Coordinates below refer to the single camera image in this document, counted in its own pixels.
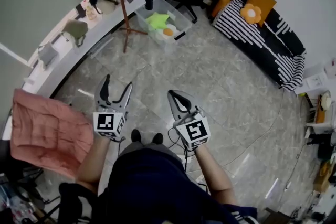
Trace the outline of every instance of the cable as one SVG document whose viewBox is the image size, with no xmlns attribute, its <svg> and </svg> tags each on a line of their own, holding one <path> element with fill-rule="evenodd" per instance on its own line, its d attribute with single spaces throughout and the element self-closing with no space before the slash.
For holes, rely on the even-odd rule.
<svg viewBox="0 0 336 224">
<path fill-rule="evenodd" d="M 244 149 L 243 152 L 240 153 L 236 158 L 234 158 L 231 162 L 229 162 L 229 163 L 227 163 L 227 164 L 224 164 L 223 166 L 233 163 L 236 159 L 238 159 L 240 156 L 242 156 L 242 155 L 245 153 L 245 151 L 247 151 L 251 146 L 253 146 L 259 139 L 263 138 L 263 137 L 264 137 L 264 136 L 265 136 L 265 135 L 272 129 L 273 125 L 274 125 L 275 122 L 277 121 L 278 116 L 280 115 L 280 112 L 281 112 L 281 109 L 282 109 L 283 100 L 284 100 L 284 94 L 285 94 L 285 89 L 282 90 L 282 97 L 281 97 L 281 103 L 280 103 L 280 108 L 279 108 L 278 114 L 277 114 L 277 116 L 275 117 L 275 119 L 274 119 L 272 125 L 269 127 L 269 129 L 268 129 L 265 133 L 263 133 L 260 137 L 258 137 L 257 139 L 255 139 L 255 140 L 252 142 L 252 144 L 250 144 L 246 149 Z M 170 138 L 170 136 L 169 136 L 169 131 L 170 131 L 171 129 L 173 129 L 173 128 L 170 128 L 170 129 L 168 130 L 168 137 L 169 137 L 170 141 L 171 141 L 173 144 L 172 144 L 170 147 L 168 147 L 168 148 L 171 148 L 173 145 L 178 145 L 179 147 L 183 148 L 180 144 L 178 144 L 178 141 L 180 140 L 180 137 L 178 137 L 178 139 L 177 139 L 176 142 L 174 142 L 174 141 Z M 184 166 L 184 170 L 185 170 L 185 171 L 186 171 L 186 163 L 187 163 L 187 158 L 185 159 L 185 166 Z M 197 170 L 190 171 L 190 172 L 197 172 L 197 171 L 201 171 L 201 169 L 197 169 Z"/>
<path fill-rule="evenodd" d="M 180 140 L 180 138 L 181 138 L 180 136 L 178 136 L 178 139 L 177 139 L 176 141 L 173 141 L 172 138 L 171 138 L 170 135 L 169 135 L 169 131 L 170 131 L 171 129 L 174 129 L 174 128 L 172 127 L 172 128 L 170 128 L 170 129 L 168 130 L 168 138 L 169 138 L 169 140 L 172 142 L 172 145 L 170 145 L 168 148 L 171 148 L 171 147 L 173 147 L 174 145 L 178 145 L 180 148 L 183 149 L 183 154 L 184 154 L 184 157 L 185 157 L 184 171 L 187 172 L 187 159 L 188 159 L 188 157 L 193 157 L 193 156 L 195 156 L 196 153 L 195 153 L 194 150 L 188 150 L 187 147 L 186 147 L 185 145 L 184 145 L 184 147 L 183 147 L 183 146 L 181 146 L 181 145 L 178 143 L 179 140 Z M 188 156 L 188 152 L 194 152 L 194 154 Z"/>
<path fill-rule="evenodd" d="M 292 176 L 293 176 L 293 174 L 294 174 L 295 168 L 296 168 L 296 166 L 297 166 L 297 164 L 298 164 L 298 162 L 299 162 L 299 158 L 300 158 L 300 156 L 301 156 L 301 153 L 302 153 L 302 150 L 303 150 L 304 146 L 306 146 L 306 144 L 303 144 L 303 146 L 302 146 L 302 148 L 301 148 L 301 150 L 300 150 L 300 153 L 296 155 L 296 162 L 295 162 L 295 165 L 294 165 L 294 167 L 293 167 L 293 169 L 292 169 L 292 172 L 290 173 L 290 176 L 289 176 L 288 180 L 287 180 L 286 183 L 285 183 L 285 188 L 283 189 L 283 192 L 281 193 L 281 197 L 280 197 L 280 200 L 279 200 L 279 205 L 281 204 L 281 201 L 282 201 L 282 198 L 283 198 L 283 196 L 284 196 L 285 190 L 286 190 L 286 188 L 287 188 L 287 186 L 288 186 L 288 183 L 290 182 L 290 179 L 292 178 Z"/>
<path fill-rule="evenodd" d="M 273 125 L 274 125 L 275 122 L 277 121 L 278 116 L 280 115 L 280 112 L 281 112 L 281 109 L 282 109 L 282 102 L 283 102 L 283 100 L 284 100 L 284 93 L 285 93 L 285 90 L 283 89 L 283 90 L 282 90 L 281 103 L 280 103 L 280 109 L 279 109 L 279 112 L 278 112 L 277 116 L 275 117 L 275 119 L 274 119 L 272 125 L 270 126 L 270 128 L 269 128 L 265 133 L 263 133 L 260 137 L 258 137 L 257 139 L 255 139 L 255 140 L 252 142 L 252 144 L 250 144 L 246 149 L 244 149 L 243 152 L 240 153 L 236 158 L 234 158 L 231 162 L 229 162 L 229 163 L 227 163 L 227 164 L 224 164 L 223 166 L 233 163 L 236 159 L 238 159 L 240 156 L 242 156 L 242 155 L 244 154 L 245 151 L 247 151 L 251 146 L 253 146 L 259 139 L 263 138 L 264 135 L 266 135 L 266 134 L 272 129 Z"/>
<path fill-rule="evenodd" d="M 111 141 L 119 143 L 118 145 L 118 156 L 120 155 L 120 146 L 121 146 L 121 142 L 126 140 L 126 138 L 123 136 L 122 138 L 120 138 L 120 140 L 115 140 L 114 138 L 110 138 Z"/>
<path fill-rule="evenodd" d="M 171 147 L 173 147 L 174 145 L 178 145 L 181 149 L 185 149 L 183 146 L 181 146 L 178 142 L 179 142 L 179 140 L 180 140 L 180 136 L 178 136 L 178 139 L 174 142 L 172 139 L 171 139 L 171 137 L 170 137 L 170 135 L 169 135 L 169 131 L 170 130 L 172 130 L 172 129 L 174 129 L 174 127 L 172 127 L 172 128 L 170 128 L 169 130 L 168 130 L 168 138 L 169 138 L 169 140 L 173 143 L 172 145 L 170 145 L 168 148 L 171 148 Z"/>
<path fill-rule="evenodd" d="M 203 183 L 198 183 L 199 185 L 201 185 L 201 186 L 204 186 L 205 188 L 206 188 L 206 193 L 209 193 L 209 191 L 208 191 L 208 186 L 207 185 L 205 185 L 205 184 L 203 184 Z"/>
</svg>

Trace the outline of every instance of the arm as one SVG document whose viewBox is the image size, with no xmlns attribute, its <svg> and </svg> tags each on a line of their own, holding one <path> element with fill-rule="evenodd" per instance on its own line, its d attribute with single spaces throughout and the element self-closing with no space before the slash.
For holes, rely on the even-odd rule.
<svg viewBox="0 0 336 224">
<path fill-rule="evenodd" d="M 76 183 L 97 194 L 110 139 L 103 136 L 94 139 L 92 148 L 78 169 Z"/>
<path fill-rule="evenodd" d="M 205 145 L 201 145 L 196 149 L 196 158 L 211 196 L 221 204 L 238 205 L 229 177 Z"/>
</svg>

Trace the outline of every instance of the plastic storage box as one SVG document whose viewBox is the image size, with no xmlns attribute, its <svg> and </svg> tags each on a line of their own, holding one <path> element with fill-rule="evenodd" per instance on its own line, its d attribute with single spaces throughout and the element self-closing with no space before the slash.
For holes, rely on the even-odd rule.
<svg viewBox="0 0 336 224">
<path fill-rule="evenodd" d="M 177 29 L 173 36 L 163 36 L 157 29 L 154 29 L 146 22 L 146 19 L 153 15 L 154 12 L 169 15 L 166 24 L 174 25 Z M 142 27 L 142 29 L 144 29 L 159 45 L 164 46 L 165 49 L 172 48 L 171 45 L 174 44 L 176 40 L 183 37 L 192 25 L 191 21 L 165 0 L 154 0 L 152 10 L 147 10 L 145 6 L 142 6 L 138 8 L 135 13 L 138 17 L 140 27 Z"/>
</svg>

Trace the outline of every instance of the cardboard box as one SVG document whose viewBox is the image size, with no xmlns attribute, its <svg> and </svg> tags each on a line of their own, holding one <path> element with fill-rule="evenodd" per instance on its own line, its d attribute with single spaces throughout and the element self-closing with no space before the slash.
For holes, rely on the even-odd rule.
<svg viewBox="0 0 336 224">
<path fill-rule="evenodd" d="M 314 190 L 324 193 L 329 187 L 329 177 L 335 167 L 335 163 L 330 164 L 330 162 L 323 164 L 322 168 L 319 170 L 315 180 L 314 180 Z"/>
</svg>

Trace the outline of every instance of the sofa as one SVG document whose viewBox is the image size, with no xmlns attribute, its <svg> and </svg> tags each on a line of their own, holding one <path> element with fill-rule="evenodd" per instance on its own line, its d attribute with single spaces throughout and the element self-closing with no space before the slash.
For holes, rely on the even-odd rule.
<svg viewBox="0 0 336 224">
<path fill-rule="evenodd" d="M 230 39 L 281 88 L 302 84 L 306 50 L 285 20 L 272 8 L 262 26 L 240 15 L 247 0 L 219 0 L 212 25 Z"/>
</svg>

